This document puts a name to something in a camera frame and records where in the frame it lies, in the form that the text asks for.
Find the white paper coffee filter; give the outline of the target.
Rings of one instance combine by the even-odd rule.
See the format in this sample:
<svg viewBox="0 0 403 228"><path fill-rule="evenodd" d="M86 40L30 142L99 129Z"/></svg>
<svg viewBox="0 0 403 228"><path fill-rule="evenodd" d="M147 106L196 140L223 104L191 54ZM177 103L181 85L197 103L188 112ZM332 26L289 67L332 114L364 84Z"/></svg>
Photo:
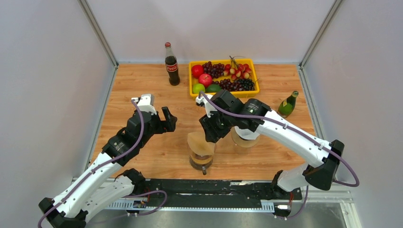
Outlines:
<svg viewBox="0 0 403 228"><path fill-rule="evenodd" d="M242 138L242 139L244 139L244 140L255 140L255 139L257 139L257 138L260 136L259 133L257 133L257 132L252 132L252 131L249 130L249 129L240 129L240 128L237 127L237 126L235 126L234 129L235 129L236 134L237 134L240 138Z"/></svg>

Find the clear glass dripper cone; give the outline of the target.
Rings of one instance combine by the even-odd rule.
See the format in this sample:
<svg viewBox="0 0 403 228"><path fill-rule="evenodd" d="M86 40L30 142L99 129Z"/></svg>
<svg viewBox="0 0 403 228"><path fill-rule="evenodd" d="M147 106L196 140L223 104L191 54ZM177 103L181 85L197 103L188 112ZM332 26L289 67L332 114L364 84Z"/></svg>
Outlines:
<svg viewBox="0 0 403 228"><path fill-rule="evenodd" d="M188 146L190 157L198 163L211 161L216 150L215 143L203 139L188 140Z"/></svg>

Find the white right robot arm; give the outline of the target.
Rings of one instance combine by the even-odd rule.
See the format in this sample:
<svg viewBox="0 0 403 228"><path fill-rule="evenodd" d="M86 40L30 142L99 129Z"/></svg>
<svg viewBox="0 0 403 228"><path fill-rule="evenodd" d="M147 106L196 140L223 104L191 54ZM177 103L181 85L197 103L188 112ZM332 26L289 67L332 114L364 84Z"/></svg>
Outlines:
<svg viewBox="0 0 403 228"><path fill-rule="evenodd" d="M303 165L288 171L279 171L271 185L272 194L284 198L292 190L311 185L330 190L340 164L345 145L313 136L293 125L270 106L250 98L243 103L231 92L221 90L215 95L200 93L196 104L204 107L206 115L199 119L207 142L216 143L230 130L243 141L252 141L264 135L281 143L302 157Z"/></svg>

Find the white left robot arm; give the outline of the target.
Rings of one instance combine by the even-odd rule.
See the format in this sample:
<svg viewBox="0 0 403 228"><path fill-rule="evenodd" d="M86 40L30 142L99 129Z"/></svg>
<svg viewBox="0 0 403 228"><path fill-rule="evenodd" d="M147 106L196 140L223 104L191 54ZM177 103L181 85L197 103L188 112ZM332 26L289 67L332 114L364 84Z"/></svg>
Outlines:
<svg viewBox="0 0 403 228"><path fill-rule="evenodd" d="M90 220L111 203L132 194L141 196L145 178L135 169L126 170L114 183L100 186L123 168L155 134L174 132L177 117L163 107L161 120L152 105L136 106L125 127L109 139L95 161L66 190L39 203L43 216L38 227L47 220L54 228L84 228Z"/></svg>

